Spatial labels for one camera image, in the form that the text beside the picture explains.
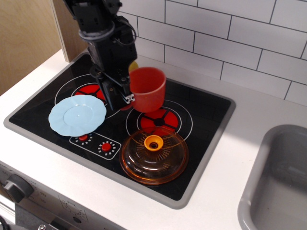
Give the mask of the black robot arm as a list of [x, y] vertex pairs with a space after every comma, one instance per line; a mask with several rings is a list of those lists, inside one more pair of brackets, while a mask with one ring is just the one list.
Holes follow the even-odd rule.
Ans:
[[66, 7], [79, 26], [80, 38], [88, 44], [96, 79], [107, 104], [117, 111], [131, 104], [129, 66], [137, 58], [136, 32], [118, 16], [119, 0], [66, 0]]

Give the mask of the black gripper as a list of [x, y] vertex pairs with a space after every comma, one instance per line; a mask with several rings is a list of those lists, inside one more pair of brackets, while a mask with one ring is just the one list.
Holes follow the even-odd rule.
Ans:
[[[111, 110], [122, 109], [135, 101], [130, 92], [129, 66], [137, 58], [136, 32], [123, 16], [115, 17], [111, 29], [105, 33], [93, 33], [88, 40], [88, 49], [94, 65], [106, 77], [97, 80]], [[123, 98], [116, 87], [123, 92]]]

